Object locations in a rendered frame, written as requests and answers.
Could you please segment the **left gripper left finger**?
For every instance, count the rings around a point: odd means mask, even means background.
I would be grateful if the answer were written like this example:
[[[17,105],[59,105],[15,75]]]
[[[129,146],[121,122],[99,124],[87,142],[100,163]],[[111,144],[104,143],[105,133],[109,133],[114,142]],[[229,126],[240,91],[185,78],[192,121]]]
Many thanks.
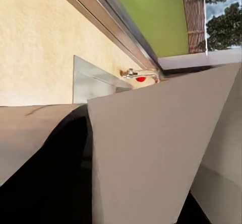
[[[87,133],[68,122],[0,186],[0,224],[69,224]]]

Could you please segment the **paper coffee filter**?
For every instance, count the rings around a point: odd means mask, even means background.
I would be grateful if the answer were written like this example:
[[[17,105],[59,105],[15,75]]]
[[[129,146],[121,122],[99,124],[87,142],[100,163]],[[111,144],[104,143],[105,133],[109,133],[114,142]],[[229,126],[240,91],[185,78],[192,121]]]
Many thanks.
[[[92,224],[242,224],[242,62],[87,102]]]

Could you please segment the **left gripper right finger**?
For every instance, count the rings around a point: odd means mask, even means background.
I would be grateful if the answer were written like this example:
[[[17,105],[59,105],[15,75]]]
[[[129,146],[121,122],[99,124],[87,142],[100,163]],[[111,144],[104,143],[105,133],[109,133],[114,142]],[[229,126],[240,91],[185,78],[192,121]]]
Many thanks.
[[[189,191],[189,190],[188,190]],[[176,224],[212,224],[189,191]]]

